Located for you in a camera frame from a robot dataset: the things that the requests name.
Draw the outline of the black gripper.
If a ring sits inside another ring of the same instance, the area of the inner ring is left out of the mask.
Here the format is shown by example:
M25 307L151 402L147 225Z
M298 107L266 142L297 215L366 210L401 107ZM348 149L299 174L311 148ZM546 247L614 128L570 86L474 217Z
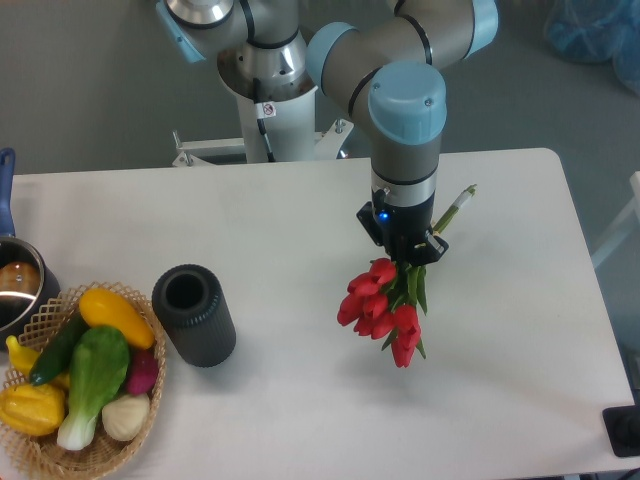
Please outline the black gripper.
M449 244L431 226L435 196L408 207L392 205L388 197L378 190L356 213L371 240L394 262L423 266L440 261Z

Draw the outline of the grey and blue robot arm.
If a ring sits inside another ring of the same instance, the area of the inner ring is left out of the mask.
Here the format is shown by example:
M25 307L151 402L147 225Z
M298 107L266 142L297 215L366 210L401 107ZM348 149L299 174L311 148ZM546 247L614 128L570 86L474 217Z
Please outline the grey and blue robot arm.
M371 198L358 219L393 261L422 266L447 250L431 224L441 135L442 70L489 45L492 1L396 1L368 32L334 22L310 37L295 1L160 1L189 62L213 59L237 102L250 163L311 160L322 93L371 143Z

